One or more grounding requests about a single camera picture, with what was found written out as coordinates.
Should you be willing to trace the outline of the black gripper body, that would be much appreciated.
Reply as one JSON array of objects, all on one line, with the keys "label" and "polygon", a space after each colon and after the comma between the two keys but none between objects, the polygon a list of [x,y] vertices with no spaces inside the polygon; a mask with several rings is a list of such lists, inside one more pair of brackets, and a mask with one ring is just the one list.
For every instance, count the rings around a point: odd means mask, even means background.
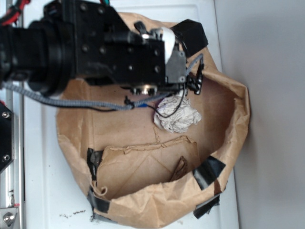
[{"label": "black gripper body", "polygon": [[201,23],[182,21],[148,31],[142,21],[131,31],[125,23],[104,26],[104,82],[133,94],[177,93],[190,86],[200,92],[199,79],[189,80],[186,59],[205,47]]}]

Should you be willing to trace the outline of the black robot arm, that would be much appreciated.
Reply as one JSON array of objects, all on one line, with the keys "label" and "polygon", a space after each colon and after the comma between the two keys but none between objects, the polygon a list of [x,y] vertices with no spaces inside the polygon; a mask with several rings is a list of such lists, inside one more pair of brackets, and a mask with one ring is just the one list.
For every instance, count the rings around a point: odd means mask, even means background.
[{"label": "black robot arm", "polygon": [[45,96],[62,93],[73,79],[135,94],[201,92],[203,75],[192,77],[186,62],[208,44],[199,22],[166,27],[105,1],[55,0],[41,20],[12,27],[25,5],[17,1],[0,20],[1,83],[27,82]]}]

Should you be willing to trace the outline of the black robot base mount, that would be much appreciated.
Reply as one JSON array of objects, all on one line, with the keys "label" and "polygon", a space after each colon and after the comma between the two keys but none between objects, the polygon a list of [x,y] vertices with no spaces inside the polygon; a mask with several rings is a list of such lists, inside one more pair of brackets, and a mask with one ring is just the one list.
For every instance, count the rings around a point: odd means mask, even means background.
[{"label": "black robot base mount", "polygon": [[0,173],[15,159],[14,153],[14,114],[0,101]]}]

